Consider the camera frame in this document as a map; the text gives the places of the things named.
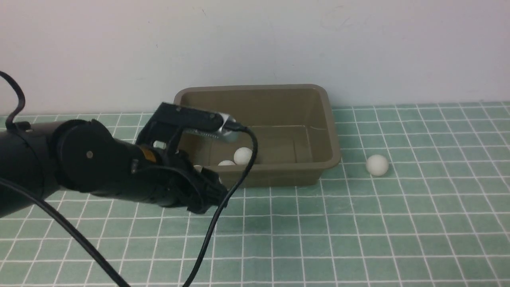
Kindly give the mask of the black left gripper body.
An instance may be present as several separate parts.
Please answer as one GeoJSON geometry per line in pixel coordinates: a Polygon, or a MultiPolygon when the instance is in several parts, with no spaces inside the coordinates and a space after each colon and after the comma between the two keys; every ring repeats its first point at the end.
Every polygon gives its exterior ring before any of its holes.
{"type": "Polygon", "coordinates": [[[193,214],[204,214],[212,206],[219,206],[228,194],[219,175],[204,167],[201,174],[194,169],[187,152],[166,152],[157,149],[161,160],[156,168],[162,176],[155,204],[164,208],[186,207],[193,214]]]}

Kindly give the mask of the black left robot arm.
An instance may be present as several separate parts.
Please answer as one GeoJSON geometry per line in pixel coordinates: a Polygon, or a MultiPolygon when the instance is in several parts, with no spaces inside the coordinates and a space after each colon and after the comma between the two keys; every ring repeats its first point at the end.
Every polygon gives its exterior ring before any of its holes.
{"type": "Polygon", "coordinates": [[[18,122],[1,132],[1,177],[47,199],[59,190],[204,214],[226,188],[183,152],[118,140],[97,120],[18,122]]]}

